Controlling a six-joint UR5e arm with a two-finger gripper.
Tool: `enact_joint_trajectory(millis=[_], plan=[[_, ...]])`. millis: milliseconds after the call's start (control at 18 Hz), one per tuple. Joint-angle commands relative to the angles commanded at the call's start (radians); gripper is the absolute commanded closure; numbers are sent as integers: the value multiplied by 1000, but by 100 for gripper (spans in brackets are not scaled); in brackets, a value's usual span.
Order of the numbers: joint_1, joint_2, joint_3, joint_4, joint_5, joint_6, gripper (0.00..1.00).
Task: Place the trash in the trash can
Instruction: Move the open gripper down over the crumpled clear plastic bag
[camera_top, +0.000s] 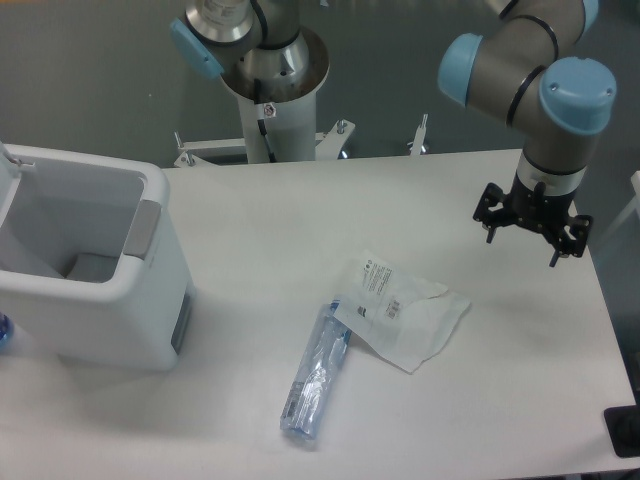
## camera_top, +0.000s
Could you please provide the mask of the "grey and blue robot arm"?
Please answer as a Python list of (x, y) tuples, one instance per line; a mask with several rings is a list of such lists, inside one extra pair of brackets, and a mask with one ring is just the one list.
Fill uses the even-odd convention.
[[(595, 1), (511, 1), (495, 35), (459, 36), (438, 69), (447, 97), (526, 137), (511, 189), (489, 184), (474, 219), (489, 235), (512, 225), (539, 234), (559, 259), (587, 246), (593, 220), (569, 209), (616, 97), (606, 66), (569, 55), (598, 11)], [(169, 31), (193, 70), (236, 97), (250, 162), (339, 154), (334, 138), (316, 136), (328, 51), (297, 2), (191, 1)]]

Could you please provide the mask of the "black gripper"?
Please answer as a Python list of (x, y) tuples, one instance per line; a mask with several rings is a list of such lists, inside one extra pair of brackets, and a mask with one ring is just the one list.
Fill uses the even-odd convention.
[(473, 219), (487, 232), (491, 244), (498, 228), (512, 225), (539, 233), (553, 247), (549, 262), (555, 267), (561, 258), (581, 258), (593, 226), (590, 215), (569, 215), (573, 193), (547, 194), (548, 185), (537, 182), (532, 188), (514, 180), (511, 191), (505, 193), (495, 183), (489, 183), (473, 213)]

